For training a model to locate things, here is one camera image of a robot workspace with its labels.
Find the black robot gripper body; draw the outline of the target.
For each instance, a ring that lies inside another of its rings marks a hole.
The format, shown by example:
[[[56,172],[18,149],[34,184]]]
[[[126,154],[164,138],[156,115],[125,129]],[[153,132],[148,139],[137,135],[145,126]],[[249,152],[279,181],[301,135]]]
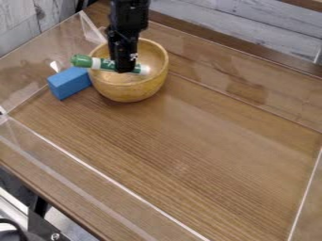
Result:
[[[108,41],[136,40],[148,26],[150,0],[110,0]]]

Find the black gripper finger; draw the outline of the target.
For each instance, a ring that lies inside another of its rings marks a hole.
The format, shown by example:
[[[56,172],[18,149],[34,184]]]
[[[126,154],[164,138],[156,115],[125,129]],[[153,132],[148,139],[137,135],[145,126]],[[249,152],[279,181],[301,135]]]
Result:
[[[136,66],[137,40],[117,40],[113,47],[113,61],[116,72],[130,72]]]
[[[106,40],[108,40],[109,56],[110,56],[110,58],[114,58],[117,34],[110,29],[105,30],[105,34],[106,34]]]

